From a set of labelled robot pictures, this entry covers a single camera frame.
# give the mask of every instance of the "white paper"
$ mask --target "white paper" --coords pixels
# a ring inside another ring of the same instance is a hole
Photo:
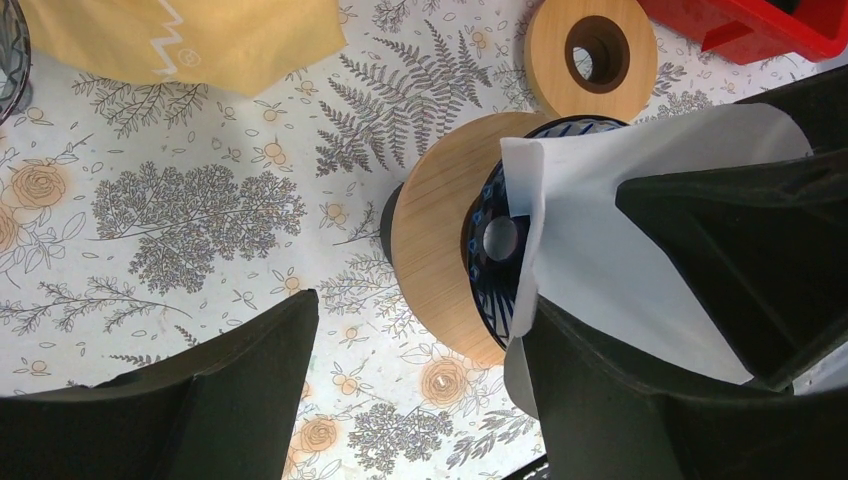
[[[533,395],[533,386],[530,382],[530,368],[527,366],[524,341],[521,337],[513,338],[506,347],[504,385],[512,403],[538,420],[539,411],[536,409],[536,397]]]
[[[536,293],[608,335],[703,375],[752,375],[665,253],[615,207],[623,181],[803,157],[810,145],[780,110],[725,105],[613,131],[501,140],[510,212],[530,215],[514,336]]]

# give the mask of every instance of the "wire basket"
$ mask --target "wire basket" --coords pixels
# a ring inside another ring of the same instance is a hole
[[[27,88],[30,57],[24,14],[17,0],[0,0],[0,124],[10,115],[19,113],[29,104],[31,90]]]

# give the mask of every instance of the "wooden ring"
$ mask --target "wooden ring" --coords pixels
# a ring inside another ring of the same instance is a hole
[[[545,115],[497,113],[436,142],[413,168],[392,219],[392,264],[412,313],[448,348],[483,365],[504,351],[483,324],[462,261],[468,209],[501,159],[500,139],[523,137]]]
[[[575,65],[576,48],[592,58],[588,78]],[[654,89],[656,37],[636,0],[546,0],[527,29],[524,62],[548,115],[630,121]]]

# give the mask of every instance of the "yellow paper bag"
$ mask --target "yellow paper bag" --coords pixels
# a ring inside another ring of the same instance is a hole
[[[20,0],[33,45],[136,84],[254,96],[345,45],[338,0]]]

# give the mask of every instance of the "printed pattern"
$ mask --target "printed pattern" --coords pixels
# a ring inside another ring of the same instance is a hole
[[[521,51],[537,3],[343,0],[349,46],[253,99],[36,54],[33,103],[0,131],[0,394],[104,382],[314,288],[285,479],[496,479],[540,456],[502,369],[438,343],[379,246],[384,202],[430,145],[536,108]],[[793,55],[730,65],[656,32],[637,121],[814,71]]]

